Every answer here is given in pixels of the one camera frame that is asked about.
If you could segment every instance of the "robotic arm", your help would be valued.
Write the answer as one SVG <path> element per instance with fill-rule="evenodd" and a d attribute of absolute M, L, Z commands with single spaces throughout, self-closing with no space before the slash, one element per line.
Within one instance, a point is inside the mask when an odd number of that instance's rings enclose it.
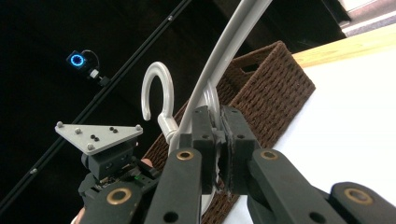
<path fill-rule="evenodd" d="M 222 131 L 213 129 L 206 106 L 193 111 L 192 132 L 180 136 L 161 178 L 131 156 L 135 137 L 94 155 L 83 154 L 91 173 L 78 190 L 87 209 L 81 223 L 201 223 L 201 195 L 210 194 L 213 186 L 247 195 L 254 223 L 396 220 L 395 207 L 364 186 L 335 184 L 330 195 L 311 186 L 282 153 L 260 147 L 238 110 L 223 106 L 220 117 Z M 120 168 L 107 173 L 110 163 Z"/>

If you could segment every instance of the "screw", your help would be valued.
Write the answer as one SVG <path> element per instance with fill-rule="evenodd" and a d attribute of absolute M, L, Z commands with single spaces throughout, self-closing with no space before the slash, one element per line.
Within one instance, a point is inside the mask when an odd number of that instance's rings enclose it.
<path fill-rule="evenodd" d="M 92 143 L 89 143 L 89 144 L 87 145 L 87 149 L 88 149 L 88 150 L 93 150 L 93 149 L 95 149 L 95 147 L 93 146 Z"/>
<path fill-rule="evenodd" d="M 82 130 L 81 130 L 80 128 L 76 128 L 76 129 L 75 129 L 75 133 L 76 133 L 76 134 L 82 133 Z"/>
<path fill-rule="evenodd" d="M 275 161 L 278 158 L 278 156 L 276 155 L 275 152 L 268 151 L 268 150 L 263 151 L 261 155 L 264 159 L 266 159 L 268 161 Z"/>
<path fill-rule="evenodd" d="M 194 154 L 190 151 L 181 151 L 177 153 L 177 158 L 181 161 L 189 161 L 194 157 Z"/>
<path fill-rule="evenodd" d="M 344 190 L 345 195 L 349 200 L 364 205 L 373 203 L 373 198 L 369 194 L 360 189 L 346 189 Z"/>
<path fill-rule="evenodd" d="M 36 169 L 36 168 L 30 171 L 30 174 L 31 174 L 31 175 L 33 175 L 33 174 L 35 174 L 35 173 L 37 173 L 37 169 Z"/>
<path fill-rule="evenodd" d="M 57 126 L 58 128 L 62 128 L 62 127 L 64 126 L 64 124 L 63 124 L 61 121 L 58 121 L 58 122 L 56 123 L 56 126 Z"/>

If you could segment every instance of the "hand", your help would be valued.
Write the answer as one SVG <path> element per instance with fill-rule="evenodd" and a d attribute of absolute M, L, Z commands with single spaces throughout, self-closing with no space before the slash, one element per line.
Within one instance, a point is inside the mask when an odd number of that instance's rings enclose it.
<path fill-rule="evenodd" d="M 152 162 L 149 159 L 143 159 L 142 162 L 144 162 L 145 164 L 152 167 Z M 84 213 L 85 213 L 85 208 L 83 207 L 83 208 L 81 208 L 81 210 L 79 210 L 74 224 L 79 224 L 79 222 L 82 219 L 82 216 L 84 216 Z"/>

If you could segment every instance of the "blue ring light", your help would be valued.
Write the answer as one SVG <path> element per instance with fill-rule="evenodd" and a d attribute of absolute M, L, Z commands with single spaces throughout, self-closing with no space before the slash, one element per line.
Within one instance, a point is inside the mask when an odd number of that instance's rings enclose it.
<path fill-rule="evenodd" d="M 75 67 L 82 66 L 84 64 L 84 58 L 79 54 L 75 54 L 70 59 L 70 63 L 72 63 Z"/>

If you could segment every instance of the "white hanger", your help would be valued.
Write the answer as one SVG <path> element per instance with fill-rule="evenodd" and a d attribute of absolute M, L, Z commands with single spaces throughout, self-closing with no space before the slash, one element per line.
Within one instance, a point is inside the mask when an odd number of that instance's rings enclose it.
<path fill-rule="evenodd" d="M 172 116 L 175 101 L 173 82 L 168 68 L 163 63 L 152 63 L 143 79 L 141 95 L 143 119 L 150 120 L 151 118 L 151 112 L 149 110 L 149 88 L 152 79 L 155 77 L 159 77 L 163 84 L 163 111 L 158 116 L 157 120 L 165 136 L 166 143 L 169 144 L 178 126 Z"/>

